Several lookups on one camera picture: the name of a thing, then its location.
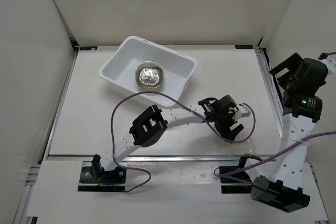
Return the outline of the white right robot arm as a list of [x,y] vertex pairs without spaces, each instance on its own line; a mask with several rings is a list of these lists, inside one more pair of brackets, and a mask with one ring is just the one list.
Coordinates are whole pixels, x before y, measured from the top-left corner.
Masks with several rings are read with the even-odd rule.
[[307,207],[310,202],[310,196],[303,192],[303,165],[308,150],[306,138],[320,120],[323,102],[316,92],[325,85],[328,68],[319,60],[302,58],[294,53],[274,67],[270,74],[275,76],[284,69],[288,71],[278,78],[278,84],[284,90],[280,156],[270,175],[259,175],[254,179],[251,198],[290,213]]

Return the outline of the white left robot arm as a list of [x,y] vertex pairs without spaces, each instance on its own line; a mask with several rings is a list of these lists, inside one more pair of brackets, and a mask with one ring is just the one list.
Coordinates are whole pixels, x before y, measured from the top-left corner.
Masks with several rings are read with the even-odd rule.
[[148,107],[133,122],[126,135],[114,144],[111,153],[102,155],[99,164],[92,175],[99,182],[105,182],[110,177],[110,171],[117,167],[117,163],[128,157],[139,148],[154,145],[167,129],[187,124],[213,123],[216,132],[224,139],[233,141],[244,129],[239,124],[233,125],[241,118],[249,117],[250,111],[242,104],[237,105],[231,96],[222,99],[206,98],[186,110],[159,109],[157,105]]

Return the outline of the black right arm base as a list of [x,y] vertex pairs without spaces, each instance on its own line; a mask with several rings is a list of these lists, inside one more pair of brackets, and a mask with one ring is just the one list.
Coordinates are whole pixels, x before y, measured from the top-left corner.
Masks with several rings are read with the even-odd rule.
[[[219,166],[214,169],[213,175],[218,177],[221,174],[242,169],[246,166],[249,159],[257,162],[262,161],[258,156],[245,154],[239,158],[237,165]],[[246,172],[241,172],[230,178],[220,177],[220,184],[222,194],[250,194],[252,181]]]

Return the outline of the clear frosted plate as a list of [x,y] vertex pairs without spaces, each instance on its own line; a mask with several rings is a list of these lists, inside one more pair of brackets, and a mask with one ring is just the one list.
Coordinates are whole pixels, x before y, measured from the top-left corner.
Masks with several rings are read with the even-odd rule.
[[257,154],[257,148],[254,140],[250,137],[243,143],[224,143],[225,154],[229,159],[237,161],[241,156],[245,154]]

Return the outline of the green panda plate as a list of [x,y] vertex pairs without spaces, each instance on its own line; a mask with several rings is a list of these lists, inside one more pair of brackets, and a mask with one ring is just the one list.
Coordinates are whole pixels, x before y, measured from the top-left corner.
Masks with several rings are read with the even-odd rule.
[[137,86],[142,90],[159,90],[163,87],[164,75],[160,72],[141,71],[135,78]]

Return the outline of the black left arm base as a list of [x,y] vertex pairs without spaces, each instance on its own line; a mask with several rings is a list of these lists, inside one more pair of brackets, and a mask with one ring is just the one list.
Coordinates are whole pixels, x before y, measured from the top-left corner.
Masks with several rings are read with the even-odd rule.
[[95,155],[90,165],[82,165],[78,191],[125,192],[126,169],[117,166],[112,171],[105,171],[100,160],[100,155]]

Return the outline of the clear textured glass plate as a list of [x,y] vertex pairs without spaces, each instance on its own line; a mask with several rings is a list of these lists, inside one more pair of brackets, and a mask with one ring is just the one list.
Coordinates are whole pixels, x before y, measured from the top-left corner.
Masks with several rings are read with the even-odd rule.
[[164,69],[156,62],[145,61],[137,67],[135,81],[140,88],[158,89],[164,82]]

